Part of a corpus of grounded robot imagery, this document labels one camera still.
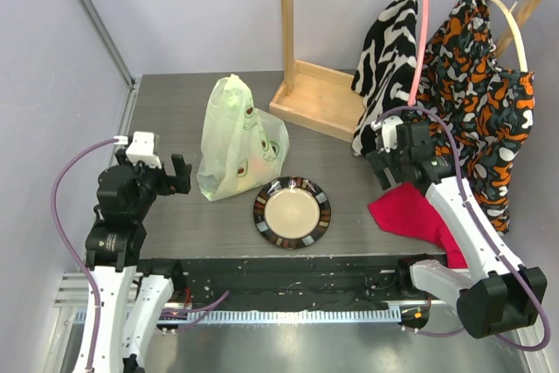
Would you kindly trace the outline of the green avocado plastic bag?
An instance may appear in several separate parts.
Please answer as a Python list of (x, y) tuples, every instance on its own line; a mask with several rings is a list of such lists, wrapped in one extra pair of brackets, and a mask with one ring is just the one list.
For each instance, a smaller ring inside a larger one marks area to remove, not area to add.
[(216, 82), (206, 107), (197, 171), (200, 191), (209, 201), (269, 183), (280, 175), (289, 149), (285, 122), (257, 108), (239, 76)]

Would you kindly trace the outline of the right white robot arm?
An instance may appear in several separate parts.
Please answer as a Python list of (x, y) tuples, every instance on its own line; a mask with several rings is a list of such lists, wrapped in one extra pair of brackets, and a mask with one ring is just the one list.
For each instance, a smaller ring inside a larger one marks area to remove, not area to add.
[(400, 181), (418, 193), (444, 222), (469, 271), (460, 274), (425, 254), (410, 257), (399, 264), (397, 293), (441, 299), (476, 339), (541, 321), (542, 341), (531, 350), (543, 348), (551, 333), (542, 307), (547, 278), (540, 268), (526, 267), (490, 225), (461, 173), (458, 151), (437, 156), (424, 121), (391, 116), (370, 128), (377, 138), (366, 157), (381, 186), (389, 189), (391, 181)]

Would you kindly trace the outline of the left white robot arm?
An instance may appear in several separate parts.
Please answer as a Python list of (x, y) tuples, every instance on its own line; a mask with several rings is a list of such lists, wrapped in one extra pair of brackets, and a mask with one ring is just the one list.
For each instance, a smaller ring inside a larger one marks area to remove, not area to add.
[(181, 155), (164, 167), (131, 163), (116, 153), (116, 165), (98, 177), (96, 219), (86, 238), (90, 286), (77, 372), (143, 372), (149, 342), (167, 302), (180, 300), (187, 278), (177, 259), (140, 260), (147, 232), (143, 220), (159, 196), (188, 194), (191, 166)]

